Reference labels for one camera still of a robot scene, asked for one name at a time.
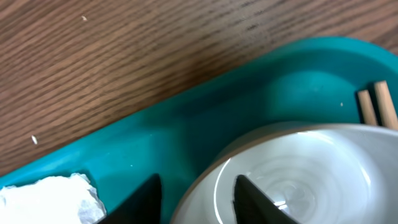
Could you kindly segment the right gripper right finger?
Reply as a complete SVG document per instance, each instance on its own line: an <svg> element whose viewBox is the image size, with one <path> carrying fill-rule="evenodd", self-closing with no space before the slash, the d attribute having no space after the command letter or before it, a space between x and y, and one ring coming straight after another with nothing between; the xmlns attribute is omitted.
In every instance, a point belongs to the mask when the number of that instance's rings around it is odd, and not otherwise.
<svg viewBox="0 0 398 224"><path fill-rule="evenodd" d="M236 177L233 206L237 224L297 224L245 175Z"/></svg>

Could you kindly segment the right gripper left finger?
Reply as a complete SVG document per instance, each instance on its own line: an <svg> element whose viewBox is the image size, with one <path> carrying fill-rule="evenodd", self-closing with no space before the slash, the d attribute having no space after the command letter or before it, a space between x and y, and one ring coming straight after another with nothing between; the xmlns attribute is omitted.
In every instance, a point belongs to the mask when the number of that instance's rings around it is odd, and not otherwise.
<svg viewBox="0 0 398 224"><path fill-rule="evenodd" d="M99 224L160 224L161 209L162 183L153 174Z"/></svg>

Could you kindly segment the grey ceramic bowl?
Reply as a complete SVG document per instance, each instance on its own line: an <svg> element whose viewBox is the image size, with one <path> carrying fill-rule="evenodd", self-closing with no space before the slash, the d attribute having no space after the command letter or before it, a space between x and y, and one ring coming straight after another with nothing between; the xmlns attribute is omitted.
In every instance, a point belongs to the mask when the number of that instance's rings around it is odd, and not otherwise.
<svg viewBox="0 0 398 224"><path fill-rule="evenodd" d="M276 123L226 146L180 200L172 223L236 223L248 178L297 223L396 223L397 131L363 124Z"/></svg>

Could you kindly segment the wooden chopstick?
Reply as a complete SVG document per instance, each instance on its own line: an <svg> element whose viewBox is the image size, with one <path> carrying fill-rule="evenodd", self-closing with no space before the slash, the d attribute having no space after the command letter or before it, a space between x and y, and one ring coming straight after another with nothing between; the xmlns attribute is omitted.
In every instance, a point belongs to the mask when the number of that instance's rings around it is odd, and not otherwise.
<svg viewBox="0 0 398 224"><path fill-rule="evenodd" d="M389 129L397 130L397 114L387 82L376 82L374 84L374 90L382 125Z"/></svg>
<svg viewBox="0 0 398 224"><path fill-rule="evenodd" d="M369 92L367 90L359 91L358 100L364 123L371 126L377 126L378 122Z"/></svg>

